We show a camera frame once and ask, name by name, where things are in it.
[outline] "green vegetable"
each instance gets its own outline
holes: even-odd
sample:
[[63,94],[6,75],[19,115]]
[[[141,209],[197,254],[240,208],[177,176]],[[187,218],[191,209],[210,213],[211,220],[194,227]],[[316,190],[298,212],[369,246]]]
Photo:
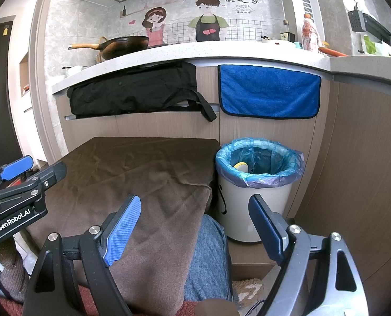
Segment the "green vegetable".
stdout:
[[371,55],[375,54],[375,52],[377,52],[377,49],[375,48],[375,43],[369,40],[369,36],[364,36],[363,40],[365,41],[365,47],[367,48],[367,52]]

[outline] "cartoon boy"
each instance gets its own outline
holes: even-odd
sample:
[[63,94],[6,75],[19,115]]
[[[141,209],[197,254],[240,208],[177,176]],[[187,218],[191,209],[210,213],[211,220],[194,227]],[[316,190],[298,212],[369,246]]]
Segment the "cartoon boy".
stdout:
[[195,3],[202,15],[191,20],[188,24],[188,35],[192,41],[209,42],[220,40],[220,29],[222,29],[222,39],[227,35],[227,27],[229,26],[215,12],[220,5],[219,0],[197,0]]

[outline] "blue jeans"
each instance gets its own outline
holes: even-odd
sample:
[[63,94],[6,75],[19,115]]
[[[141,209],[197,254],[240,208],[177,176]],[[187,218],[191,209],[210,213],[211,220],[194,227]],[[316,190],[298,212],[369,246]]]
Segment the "blue jeans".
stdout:
[[184,287],[184,300],[232,301],[231,259],[223,227],[204,214]]

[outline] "sauce bottle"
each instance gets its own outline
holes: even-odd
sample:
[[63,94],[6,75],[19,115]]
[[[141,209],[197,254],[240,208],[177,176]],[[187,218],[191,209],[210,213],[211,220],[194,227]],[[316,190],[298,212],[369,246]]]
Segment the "sauce bottle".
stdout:
[[302,45],[305,50],[319,53],[318,48],[321,47],[320,35],[317,31],[314,21],[311,19],[311,15],[304,14],[304,25],[302,26]]

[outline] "cable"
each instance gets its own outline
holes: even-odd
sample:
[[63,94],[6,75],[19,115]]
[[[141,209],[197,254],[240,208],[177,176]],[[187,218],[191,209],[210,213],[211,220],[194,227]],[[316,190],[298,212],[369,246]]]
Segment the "cable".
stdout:
[[259,300],[257,303],[255,303],[251,309],[248,310],[248,312],[245,314],[245,316],[249,316],[252,314],[252,312],[255,310],[257,306],[259,306],[261,303],[264,303],[266,300]]

